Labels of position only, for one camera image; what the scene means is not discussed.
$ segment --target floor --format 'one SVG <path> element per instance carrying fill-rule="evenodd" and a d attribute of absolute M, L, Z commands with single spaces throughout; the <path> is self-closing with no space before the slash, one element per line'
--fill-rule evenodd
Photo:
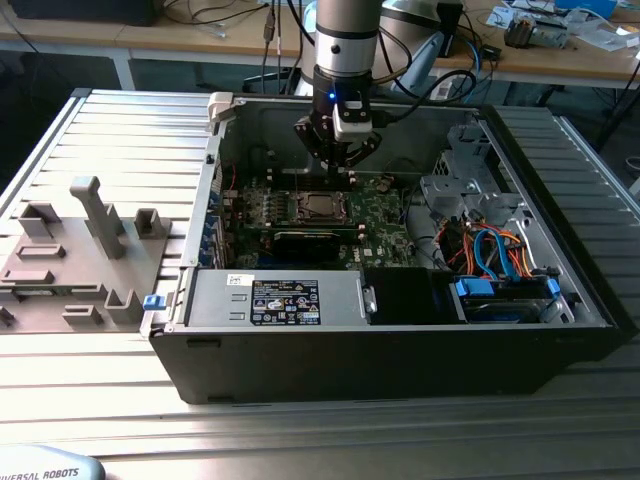
<path fill-rule="evenodd" d="M 134 62 L 133 72 L 137 85 L 144 90 L 239 91 L 242 79 L 259 75 L 260 68 L 144 60 Z M 3 146 L 0 189 L 4 189 L 29 155 L 74 86 L 117 89 L 119 84 L 113 66 L 106 59 L 0 52 L 0 145 Z M 275 93 L 275 88 L 274 83 L 267 84 L 268 93 Z M 533 105 L 542 88 L 494 82 L 486 102 L 506 98 L 508 105 Z M 612 95 L 611 91 L 567 87 L 553 94 L 548 107 L 556 114 L 567 116 L 591 141 L 611 108 Z M 471 103 L 482 97 L 484 94 L 477 95 Z M 635 116 L 625 120 L 602 152 L 626 185 L 633 183 L 634 176 L 626 168 L 625 158 L 640 154 L 638 114 L 636 110 Z"/>

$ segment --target warning sticker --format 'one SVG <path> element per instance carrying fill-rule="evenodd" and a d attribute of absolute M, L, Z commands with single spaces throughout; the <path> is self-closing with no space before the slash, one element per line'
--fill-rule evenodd
<path fill-rule="evenodd" d="M 230 287 L 250 287 L 255 275 L 230 273 L 227 275 L 227 285 Z"/>
<path fill-rule="evenodd" d="M 251 323 L 258 326 L 320 325 L 318 281 L 254 281 Z"/>

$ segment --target power supply label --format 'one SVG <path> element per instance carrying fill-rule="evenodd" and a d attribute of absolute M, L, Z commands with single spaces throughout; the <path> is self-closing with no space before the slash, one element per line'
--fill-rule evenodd
<path fill-rule="evenodd" d="M 318 281 L 254 281 L 251 323 L 257 326 L 320 325 Z"/>

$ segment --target motherboard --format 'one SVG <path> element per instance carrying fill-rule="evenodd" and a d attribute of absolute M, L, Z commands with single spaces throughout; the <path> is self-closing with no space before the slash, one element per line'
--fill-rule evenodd
<path fill-rule="evenodd" d="M 393 177 L 351 177 L 332 187 L 289 177 L 253 178 L 228 193 L 233 267 L 359 270 L 416 265 L 403 221 L 403 189 Z"/>

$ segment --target slotted metal plate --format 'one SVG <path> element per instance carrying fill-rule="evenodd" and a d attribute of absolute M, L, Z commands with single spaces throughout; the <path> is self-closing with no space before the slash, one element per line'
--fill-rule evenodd
<path fill-rule="evenodd" d="M 546 109 L 496 107 L 496 111 L 627 313 L 640 320 L 636 201 L 564 119 Z"/>

